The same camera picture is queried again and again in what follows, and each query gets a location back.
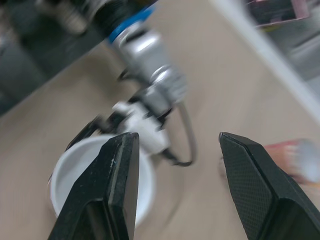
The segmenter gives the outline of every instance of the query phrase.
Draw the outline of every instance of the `blue ring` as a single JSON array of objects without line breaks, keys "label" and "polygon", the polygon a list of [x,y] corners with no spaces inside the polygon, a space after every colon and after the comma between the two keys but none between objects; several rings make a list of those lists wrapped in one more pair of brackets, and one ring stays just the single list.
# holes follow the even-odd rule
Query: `blue ring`
[{"label": "blue ring", "polygon": [[125,20],[123,23],[117,26],[115,30],[113,30],[113,32],[108,37],[109,42],[112,44],[114,40],[119,36],[119,34],[122,33],[127,27],[131,26],[132,24],[138,21],[144,22],[145,20],[147,20],[154,11],[155,8],[153,6],[150,6],[141,10],[136,15],[129,17],[127,20]]}]

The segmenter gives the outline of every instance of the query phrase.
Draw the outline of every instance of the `white bowl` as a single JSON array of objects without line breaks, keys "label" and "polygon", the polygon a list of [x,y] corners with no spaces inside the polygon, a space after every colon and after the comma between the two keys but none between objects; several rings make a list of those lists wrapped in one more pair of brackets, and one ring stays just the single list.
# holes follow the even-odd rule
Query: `white bowl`
[{"label": "white bowl", "polygon": [[[69,192],[98,155],[100,148],[113,135],[100,135],[86,138],[64,152],[59,158],[50,178],[50,199],[58,216]],[[146,217],[151,209],[156,194],[156,177],[150,158],[140,148],[138,198],[136,206],[135,227]]]}]

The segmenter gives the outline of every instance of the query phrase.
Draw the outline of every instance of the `white wall edge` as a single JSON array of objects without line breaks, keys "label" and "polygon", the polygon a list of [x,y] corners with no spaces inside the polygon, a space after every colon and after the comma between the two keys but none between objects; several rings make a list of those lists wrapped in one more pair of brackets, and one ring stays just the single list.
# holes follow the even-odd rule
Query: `white wall edge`
[{"label": "white wall edge", "polygon": [[274,44],[256,29],[253,21],[246,18],[231,0],[209,0],[227,18],[240,35],[249,43],[275,76],[291,92],[294,98],[320,126],[320,102],[307,83],[281,56]]}]

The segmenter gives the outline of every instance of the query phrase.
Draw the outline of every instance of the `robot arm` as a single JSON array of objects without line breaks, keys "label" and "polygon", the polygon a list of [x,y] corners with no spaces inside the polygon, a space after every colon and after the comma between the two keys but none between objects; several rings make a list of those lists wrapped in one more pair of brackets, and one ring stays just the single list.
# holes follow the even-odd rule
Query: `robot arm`
[{"label": "robot arm", "polygon": [[[39,1],[42,9],[51,8],[51,11],[56,11],[60,8],[60,14],[55,16],[70,33],[80,34],[86,30],[88,22],[92,23],[127,65],[119,80],[134,80],[140,86],[128,103],[116,104],[113,108],[114,114],[107,120],[96,118],[81,131],[71,145],[80,141],[83,136],[89,136],[93,130],[92,126],[98,127],[103,133],[137,132],[141,144],[150,154],[162,154],[173,165],[182,167],[191,165],[196,158],[197,148],[191,121],[183,104],[187,92],[186,79],[167,55],[161,34],[145,23],[154,11],[151,6],[154,2]],[[191,159],[188,162],[181,162],[171,152],[170,141],[164,128],[166,117],[175,107],[179,109],[188,136],[191,152]],[[116,118],[115,121],[115,115],[122,116],[120,117],[122,120]],[[107,129],[99,127],[105,123],[108,124]],[[119,124],[126,127],[116,131]]]}]

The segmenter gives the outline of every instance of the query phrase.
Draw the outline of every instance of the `tan table surface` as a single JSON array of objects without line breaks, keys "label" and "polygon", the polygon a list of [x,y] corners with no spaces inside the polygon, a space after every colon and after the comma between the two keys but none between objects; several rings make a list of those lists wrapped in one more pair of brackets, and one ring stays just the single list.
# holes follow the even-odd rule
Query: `tan table surface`
[{"label": "tan table surface", "polygon": [[[154,209],[135,238],[246,240],[218,173],[219,132],[261,144],[308,138],[319,146],[320,128],[209,2],[161,0],[149,23],[187,75],[199,156],[189,168],[157,163]],[[1,239],[49,236],[55,216],[47,180],[59,156],[87,122],[134,92],[133,83],[116,83],[111,59],[98,46],[0,119]],[[168,129],[175,151],[187,153],[176,114]]]}]

